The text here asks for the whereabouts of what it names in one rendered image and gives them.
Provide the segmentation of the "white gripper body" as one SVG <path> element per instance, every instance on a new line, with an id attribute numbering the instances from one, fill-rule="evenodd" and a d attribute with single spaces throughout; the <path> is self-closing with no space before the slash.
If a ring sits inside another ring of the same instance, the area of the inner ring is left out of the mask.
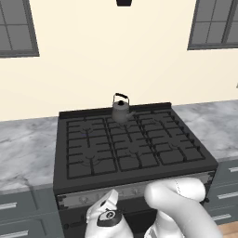
<path id="1" fill-rule="evenodd" d="M 115 210 L 117 208 L 118 196 L 118 192 L 112 189 L 93 205 L 92 213 L 101 214 L 107 210 Z"/>

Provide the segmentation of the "black stove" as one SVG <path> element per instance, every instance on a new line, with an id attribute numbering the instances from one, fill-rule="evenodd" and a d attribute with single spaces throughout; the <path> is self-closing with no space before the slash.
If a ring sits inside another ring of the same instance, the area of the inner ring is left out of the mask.
<path id="1" fill-rule="evenodd" d="M 146 185 L 158 179 L 192 177 L 211 185 L 218 163 L 170 103 L 131 110 L 135 114 L 122 125 L 109 108 L 59 114 L 53 178 L 58 210 L 89 208 L 98 193 L 112 189 L 118 202 L 144 200 Z"/>

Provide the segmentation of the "black oven door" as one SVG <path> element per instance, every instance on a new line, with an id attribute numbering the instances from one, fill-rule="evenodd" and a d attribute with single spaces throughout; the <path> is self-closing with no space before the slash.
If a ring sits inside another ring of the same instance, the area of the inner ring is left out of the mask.
<path id="1" fill-rule="evenodd" d="M 123 213 L 135 238 L 143 238 L 145 231 L 154 223 L 157 213 L 142 198 L 119 201 L 117 208 Z M 85 238 L 87 210 L 88 206 L 59 210 L 65 238 Z"/>

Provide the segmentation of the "grey drawer front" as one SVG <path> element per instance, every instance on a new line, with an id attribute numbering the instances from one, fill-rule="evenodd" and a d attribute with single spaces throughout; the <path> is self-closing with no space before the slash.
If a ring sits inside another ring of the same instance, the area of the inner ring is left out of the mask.
<path id="1" fill-rule="evenodd" d="M 238 205 L 238 197 L 232 197 L 228 199 L 219 200 L 217 196 L 219 194 L 225 194 L 230 192 L 238 192 L 238 182 L 232 184 L 221 184 L 212 186 L 205 198 L 205 209 L 212 209 L 223 206 Z"/>
<path id="2" fill-rule="evenodd" d="M 214 220 L 218 225 L 232 223 L 234 221 L 238 221 L 238 206 L 230 206 L 230 207 L 220 207 L 217 209 L 211 209 L 208 211 L 209 215 L 212 217 L 230 214 L 231 218 L 222 219 L 222 220 Z"/>
<path id="3" fill-rule="evenodd" d="M 231 173 L 229 168 L 238 167 L 238 160 L 231 160 L 226 162 L 221 162 L 218 165 L 216 175 L 213 179 L 213 184 L 224 184 L 232 183 L 238 181 L 238 172 Z"/>
<path id="4" fill-rule="evenodd" d="M 18 192 L 0 195 L 0 205 L 18 203 L 16 208 L 0 210 L 0 220 L 9 220 L 31 215 L 37 206 L 31 192 Z"/>
<path id="5" fill-rule="evenodd" d="M 41 219 L 25 219 L 0 224 L 0 235 L 17 231 L 29 231 L 28 236 L 21 238 L 46 238 L 46 229 Z"/>

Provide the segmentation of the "grey framed window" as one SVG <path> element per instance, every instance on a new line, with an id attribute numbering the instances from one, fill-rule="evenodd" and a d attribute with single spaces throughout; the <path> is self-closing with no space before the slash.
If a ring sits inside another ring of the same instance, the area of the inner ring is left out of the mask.
<path id="1" fill-rule="evenodd" d="M 238 48 L 238 0 L 196 0 L 188 50 Z"/>
<path id="2" fill-rule="evenodd" d="M 0 0 L 0 59 L 39 56 L 30 0 Z"/>

